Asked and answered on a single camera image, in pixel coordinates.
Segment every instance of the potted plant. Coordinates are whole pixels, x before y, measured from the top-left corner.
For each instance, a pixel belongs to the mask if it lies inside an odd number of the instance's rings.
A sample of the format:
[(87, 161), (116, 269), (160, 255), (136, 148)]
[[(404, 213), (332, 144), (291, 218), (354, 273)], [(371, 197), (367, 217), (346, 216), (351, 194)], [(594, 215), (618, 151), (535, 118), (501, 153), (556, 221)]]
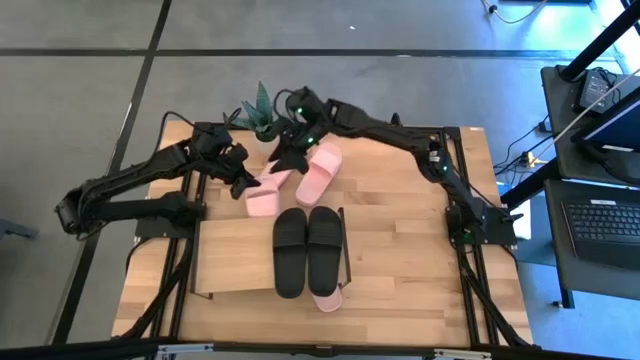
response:
[(231, 124), (253, 131), (256, 136), (258, 149), (265, 154), (271, 154), (277, 146), (278, 134), (270, 131), (274, 125), (273, 109), (271, 108), (269, 94), (262, 84), (262, 81), (258, 82), (258, 94), (256, 95), (255, 107), (248, 101), (242, 101), (242, 107), (248, 117), (236, 117), (231, 120)]

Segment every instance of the desk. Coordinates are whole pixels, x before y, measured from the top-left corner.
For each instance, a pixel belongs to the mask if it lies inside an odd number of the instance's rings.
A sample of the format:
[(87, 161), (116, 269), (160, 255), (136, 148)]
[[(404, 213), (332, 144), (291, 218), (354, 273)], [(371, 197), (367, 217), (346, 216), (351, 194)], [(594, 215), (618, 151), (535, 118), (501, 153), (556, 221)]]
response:
[(545, 192), (563, 307), (573, 307), (571, 290), (640, 300), (640, 272), (583, 261), (575, 257), (561, 205), (562, 201), (582, 200), (585, 194), (593, 194), (593, 197), (597, 196), (599, 199), (640, 202), (640, 192), (553, 180), (545, 181)]
[[(162, 146), (190, 135), (187, 125), (169, 122)], [(253, 135), (233, 131), (232, 136), (249, 151), (247, 169), (259, 173), (265, 155), (255, 149)], [(498, 201), (484, 130), (462, 128), (461, 136), (471, 182)], [(187, 292), (179, 338), (262, 344), (469, 346), (456, 254), (445, 226), (444, 190), (422, 178), (409, 153), (367, 139), (328, 136), (323, 141), (338, 144), (344, 157), (342, 170), (320, 201), (345, 209), (352, 282), (344, 289), (341, 309), (321, 313), (308, 290), (294, 300), (281, 299), (273, 290), (218, 293), (213, 299)], [(294, 173), (283, 185), (283, 199), (295, 191), (300, 177)], [(191, 183), (191, 198), (195, 182)], [(155, 181), (149, 196), (158, 197), (180, 185), (181, 179)], [(244, 201), (231, 200), (218, 180), (207, 180), (206, 189), (207, 219), (246, 216)], [(167, 244), (168, 239), (153, 239), (133, 255), (113, 335), (129, 329), (156, 295)], [(483, 251), (494, 302), (519, 335), (531, 342), (513, 259), (497, 246), (484, 246)], [(172, 304), (169, 299), (161, 335), (168, 334)], [(478, 301), (475, 310), (481, 340), (487, 342)]]
[[(569, 83), (562, 80), (553, 67), (543, 68), (541, 75), (551, 127), (554, 133), (558, 133), (566, 128), (578, 115), (573, 111), (572, 106), (575, 103), (580, 82)], [(619, 81), (624, 78), (624, 76), (618, 76)], [(621, 96), (626, 96), (638, 86), (640, 86), (640, 77), (636, 76), (622, 84), (619, 88)], [(585, 116), (575, 125), (575, 128), (577, 129), (580, 125), (592, 120), (593, 118)], [(624, 182), (607, 174), (600, 165), (589, 161), (579, 153), (578, 148), (571, 142), (571, 135), (576, 131), (569, 130), (565, 136), (560, 138), (555, 144), (556, 158), (504, 194), (501, 198), (502, 203), (507, 204), (509, 209), (516, 208), (542, 190), (546, 179), (579, 179), (624, 185)], [(612, 151), (609, 154), (609, 158), (616, 168), (624, 169), (630, 176), (640, 177), (640, 167), (635, 166), (640, 160), (640, 155)]]

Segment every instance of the metal pole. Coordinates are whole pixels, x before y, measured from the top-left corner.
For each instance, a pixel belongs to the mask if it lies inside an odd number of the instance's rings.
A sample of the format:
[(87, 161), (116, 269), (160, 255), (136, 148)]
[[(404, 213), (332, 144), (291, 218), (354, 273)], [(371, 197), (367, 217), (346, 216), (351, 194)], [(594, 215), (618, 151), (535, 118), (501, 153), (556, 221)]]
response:
[(640, 0), (632, 2), (569, 66), (562, 70), (560, 76), (565, 80), (577, 78), (587, 66), (607, 51), (638, 20), (640, 20)]

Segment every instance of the succulent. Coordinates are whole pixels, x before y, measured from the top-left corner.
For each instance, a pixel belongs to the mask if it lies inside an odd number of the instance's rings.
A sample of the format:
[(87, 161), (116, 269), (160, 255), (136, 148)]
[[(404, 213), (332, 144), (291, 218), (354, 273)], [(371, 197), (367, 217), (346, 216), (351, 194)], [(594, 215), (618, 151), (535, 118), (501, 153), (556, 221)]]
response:
[(241, 128), (249, 129), (256, 133), (256, 138), (263, 142), (269, 142), (275, 138), (269, 133), (273, 126), (273, 111), (271, 108), (271, 100), (267, 89), (262, 82), (258, 83), (258, 94), (256, 95), (255, 107), (248, 101), (242, 101), (242, 107), (247, 113), (248, 118), (237, 117), (231, 121), (233, 125)]

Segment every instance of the white wire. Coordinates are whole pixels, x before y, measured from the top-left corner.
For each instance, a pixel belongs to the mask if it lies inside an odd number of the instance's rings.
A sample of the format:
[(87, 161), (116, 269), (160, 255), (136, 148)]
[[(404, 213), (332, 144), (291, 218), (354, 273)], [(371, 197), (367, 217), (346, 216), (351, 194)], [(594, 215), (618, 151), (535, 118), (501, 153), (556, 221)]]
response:
[(564, 134), (567, 133), (567, 131), (569, 131), (569, 129), (571, 129), (571, 127), (573, 125), (575, 125), (575, 123), (578, 122), (578, 120), (582, 119), (582, 117), (589, 112), (589, 110), (591, 110), (591, 108), (593, 108), (594, 106), (596, 106), (596, 104), (598, 104), (602, 99), (604, 99), (605, 97), (607, 97), (607, 95), (611, 94), (611, 92), (613, 92), (615, 89), (619, 88), (620, 85), (624, 84), (627, 80), (631, 79), (635, 74), (637, 74), (638, 72), (640, 72), (640, 68), (638, 68), (636, 71), (634, 71), (631, 75), (629, 75), (628, 77), (624, 78), (622, 81), (620, 81), (619, 83), (617, 83), (615, 86), (613, 86), (611, 89), (609, 89), (609, 91), (607, 91), (606, 93), (604, 93), (602, 96), (600, 96), (598, 98), (598, 100), (594, 101), (591, 105), (589, 105), (589, 107), (587, 107), (586, 109), (584, 109), (583, 112), (580, 113), (580, 115), (576, 116), (575, 119), (573, 119), (573, 121), (567, 125), (566, 128), (564, 128), (564, 130), (562, 130), (560, 132), (560, 134), (558, 134), (558, 136), (556, 136), (555, 138), (553, 138), (553, 141), (551, 142), (551, 144), (547, 145), (546, 148), (544, 148), (544, 150), (542, 150), (542, 152), (540, 153), (540, 155), (538, 155), (535, 159), (531, 160), (531, 162), (529, 163), (529, 165), (534, 164), (536, 161), (538, 161), (538, 159), (540, 159), (540, 157), (542, 155), (544, 155), (544, 153), (547, 152), (547, 150), (549, 150), (556, 142), (558, 142), (558, 140), (560, 140), (561, 137), (564, 136)]
[[(502, 20), (504, 23), (506, 23), (506, 24), (515, 24), (515, 23), (519, 23), (520, 21), (522, 21), (522, 20), (524, 20), (524, 19), (528, 18), (529, 16), (533, 15), (533, 13), (534, 13), (534, 12), (536, 12), (536, 11), (538, 11), (538, 9), (540, 9), (540, 8), (542, 7), (542, 5), (544, 5), (547, 1), (549, 1), (549, 0), (542, 0), (542, 1), (540, 2), (540, 4), (538, 4), (538, 6), (536, 6), (535, 8), (533, 8), (533, 10), (531, 10), (531, 12), (530, 12), (530, 13), (528, 13), (527, 15), (525, 15), (524, 17), (522, 17), (522, 18), (520, 18), (520, 19), (518, 19), (518, 20), (513, 20), (513, 21), (511, 21), (511, 20), (507, 20), (507, 19), (503, 18), (503, 17), (502, 17), (502, 15), (500, 15), (500, 12), (498, 11), (498, 9), (496, 9), (496, 10), (493, 12), (493, 14), (496, 14), (496, 16), (497, 16), (500, 20)], [(482, 2), (483, 2), (483, 3), (485, 4), (485, 6), (487, 7), (487, 10), (488, 10), (488, 8), (490, 8), (490, 7), (491, 7), (491, 4), (489, 4), (489, 1), (488, 1), (488, 0), (482, 0)]]

